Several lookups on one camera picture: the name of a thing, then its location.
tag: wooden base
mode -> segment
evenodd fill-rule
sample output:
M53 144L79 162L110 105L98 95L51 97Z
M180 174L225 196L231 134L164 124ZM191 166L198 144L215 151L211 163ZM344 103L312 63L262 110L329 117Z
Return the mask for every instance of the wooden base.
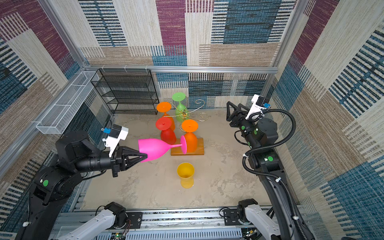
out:
M176 139L175 144L180 144L180 138ZM183 154L181 147L174 147L170 149L171 156L180 156L180 155L204 155L204 140L202 138L197 139L197 149L194 152L187 152Z

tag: yellow cup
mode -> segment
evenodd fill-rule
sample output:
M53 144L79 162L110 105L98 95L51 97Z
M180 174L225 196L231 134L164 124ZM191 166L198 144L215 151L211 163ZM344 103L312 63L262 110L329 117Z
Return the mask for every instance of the yellow cup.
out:
M177 174L180 177L180 183L183 188L191 188L193 186L194 173L195 168L189 162L183 162L177 167Z

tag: wooden board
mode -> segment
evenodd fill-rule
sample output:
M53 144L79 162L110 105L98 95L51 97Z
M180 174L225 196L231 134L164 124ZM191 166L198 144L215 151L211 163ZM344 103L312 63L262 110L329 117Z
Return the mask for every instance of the wooden board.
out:
M175 144L180 144L180 138L176 139ZM197 139L197 149L194 152L187 152L183 154L181 147L174 147L170 149L171 156L180 156L180 155L204 155L204 140L202 138Z

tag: wire rack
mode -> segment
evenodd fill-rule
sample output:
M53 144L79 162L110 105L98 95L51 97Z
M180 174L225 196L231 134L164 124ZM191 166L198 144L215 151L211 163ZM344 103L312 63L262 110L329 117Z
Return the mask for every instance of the wire rack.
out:
M159 103L151 71L99 69L91 81L113 114L157 114Z
M91 92L93 86L90 80L98 78L94 71L80 73L36 128L43 134L62 134Z

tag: white wire basket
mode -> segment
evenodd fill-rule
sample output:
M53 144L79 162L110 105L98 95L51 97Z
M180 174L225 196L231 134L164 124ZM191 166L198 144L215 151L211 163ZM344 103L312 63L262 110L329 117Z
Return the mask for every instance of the white wire basket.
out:
M67 88L58 101L44 115L36 128L43 134L63 134L69 123L91 92L92 81L98 81L95 71L83 71Z

